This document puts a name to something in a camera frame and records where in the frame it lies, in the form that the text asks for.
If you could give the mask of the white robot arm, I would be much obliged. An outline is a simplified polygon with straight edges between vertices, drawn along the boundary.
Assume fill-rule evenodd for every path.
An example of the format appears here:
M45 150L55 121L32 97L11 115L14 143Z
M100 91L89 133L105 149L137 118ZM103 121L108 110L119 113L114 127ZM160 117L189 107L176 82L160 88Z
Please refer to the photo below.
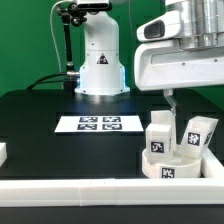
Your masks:
M165 0L166 11L135 31L134 81L142 91L224 84L224 0ZM112 97L129 91L119 61L119 27L92 2L84 7L85 61L75 92Z

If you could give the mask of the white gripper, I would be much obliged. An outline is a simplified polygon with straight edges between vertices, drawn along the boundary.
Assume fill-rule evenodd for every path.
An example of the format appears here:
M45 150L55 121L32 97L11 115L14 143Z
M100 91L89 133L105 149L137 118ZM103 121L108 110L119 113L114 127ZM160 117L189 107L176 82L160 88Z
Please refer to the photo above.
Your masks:
M163 90L176 114L172 89L224 84L224 46L181 50L177 39L141 44L135 52L134 77L142 91Z

